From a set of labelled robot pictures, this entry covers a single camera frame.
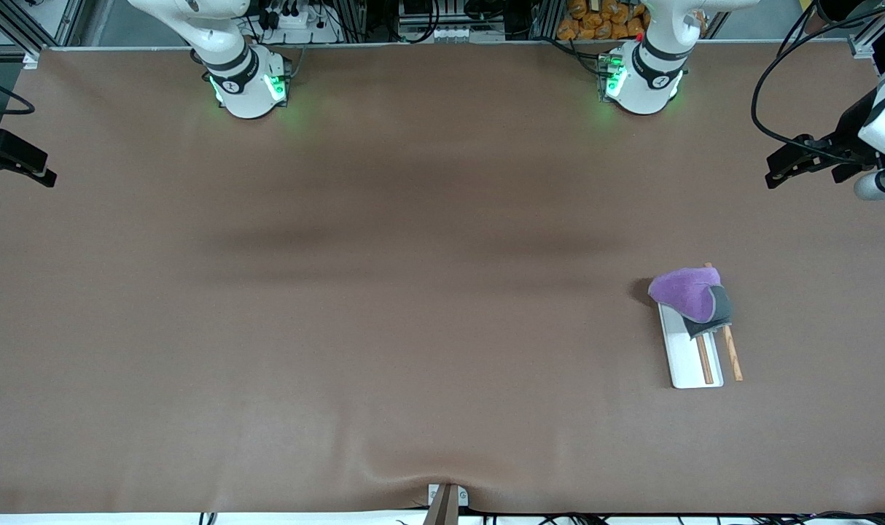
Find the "wooden stick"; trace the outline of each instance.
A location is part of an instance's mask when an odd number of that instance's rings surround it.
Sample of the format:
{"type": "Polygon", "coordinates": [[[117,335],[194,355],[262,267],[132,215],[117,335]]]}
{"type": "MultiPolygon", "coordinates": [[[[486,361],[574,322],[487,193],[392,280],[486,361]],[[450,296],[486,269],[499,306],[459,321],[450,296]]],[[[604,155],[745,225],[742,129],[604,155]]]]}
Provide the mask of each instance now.
{"type": "MultiPolygon", "coordinates": [[[[711,262],[705,263],[706,268],[711,267],[711,262]]],[[[733,333],[731,332],[730,326],[725,326],[722,329],[723,335],[725,335],[725,345],[728,346],[728,359],[731,359],[731,371],[733,372],[733,376],[735,376],[735,381],[743,381],[744,375],[740,373],[740,362],[737,361],[737,349],[733,345],[733,333]]]]}
{"type": "Polygon", "coordinates": [[[709,350],[705,349],[705,335],[695,337],[695,345],[698,346],[698,358],[702,361],[702,375],[705,376],[705,385],[714,385],[715,380],[711,376],[711,363],[709,363],[709,350]]]}

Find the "folded cloth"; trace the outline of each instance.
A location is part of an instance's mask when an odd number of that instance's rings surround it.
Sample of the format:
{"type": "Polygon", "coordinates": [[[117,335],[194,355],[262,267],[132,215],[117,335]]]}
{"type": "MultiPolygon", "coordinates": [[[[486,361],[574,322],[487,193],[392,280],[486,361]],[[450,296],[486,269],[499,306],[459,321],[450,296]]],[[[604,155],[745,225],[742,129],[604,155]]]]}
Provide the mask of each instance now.
{"type": "Polygon", "coordinates": [[[679,312],[689,337],[731,324],[732,305],[713,268],[682,268],[650,282],[653,301],[679,312]]]}

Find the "white tray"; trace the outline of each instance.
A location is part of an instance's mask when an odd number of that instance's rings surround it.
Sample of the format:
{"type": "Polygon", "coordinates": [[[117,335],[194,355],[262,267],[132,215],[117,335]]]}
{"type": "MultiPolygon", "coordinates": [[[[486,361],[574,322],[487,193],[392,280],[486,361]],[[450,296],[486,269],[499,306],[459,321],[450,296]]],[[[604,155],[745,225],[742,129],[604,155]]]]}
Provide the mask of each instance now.
{"type": "Polygon", "coordinates": [[[714,333],[702,335],[705,350],[709,353],[712,385],[705,385],[702,373],[702,359],[698,356],[698,346],[689,339],[682,316],[669,306],[659,305],[660,323],[663,325],[663,340],[666,342],[666,358],[669,359],[669,376],[677,389],[710,389],[725,385],[722,363],[718,361],[718,346],[715,346],[714,333]]]}

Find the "purple cloth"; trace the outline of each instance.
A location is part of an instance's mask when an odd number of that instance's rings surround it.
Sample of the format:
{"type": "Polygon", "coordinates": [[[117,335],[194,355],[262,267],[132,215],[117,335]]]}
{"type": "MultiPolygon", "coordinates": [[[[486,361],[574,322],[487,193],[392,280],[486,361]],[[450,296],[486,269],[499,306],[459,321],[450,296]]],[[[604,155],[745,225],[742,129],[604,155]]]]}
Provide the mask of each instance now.
{"type": "Polygon", "coordinates": [[[650,283],[650,297],[694,322],[709,322],[715,314],[712,286],[720,286],[722,277],[713,268],[682,268],[657,276],[650,283]]]}

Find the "brown table surface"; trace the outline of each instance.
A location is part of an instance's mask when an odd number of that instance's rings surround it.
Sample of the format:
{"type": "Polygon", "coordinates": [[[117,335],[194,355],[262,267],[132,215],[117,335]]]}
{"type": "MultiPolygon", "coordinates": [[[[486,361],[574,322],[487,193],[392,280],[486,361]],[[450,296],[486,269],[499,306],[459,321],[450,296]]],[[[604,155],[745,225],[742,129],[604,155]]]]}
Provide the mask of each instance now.
{"type": "MultiPolygon", "coordinates": [[[[885,511],[885,203],[766,190],[775,47],[699,46],[652,117],[548,46],[313,50],[253,122],[185,53],[45,53],[5,122],[60,180],[0,175],[0,512],[434,481],[502,512],[885,511]],[[646,279],[707,260],[746,381],[677,391],[646,279]]],[[[789,62],[782,133],[875,82],[845,44],[789,62]]]]}

